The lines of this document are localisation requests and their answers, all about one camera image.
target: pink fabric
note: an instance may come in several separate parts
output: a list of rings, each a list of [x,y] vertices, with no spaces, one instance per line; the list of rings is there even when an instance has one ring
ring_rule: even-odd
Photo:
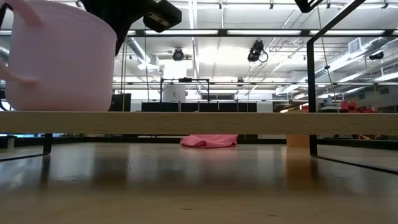
[[[202,149],[236,146],[237,134],[191,134],[181,138],[182,146]]]

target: wooden plank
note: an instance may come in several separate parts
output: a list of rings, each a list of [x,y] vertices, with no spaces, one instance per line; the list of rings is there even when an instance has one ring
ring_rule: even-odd
[[[2,133],[385,134],[398,114],[0,112]]]

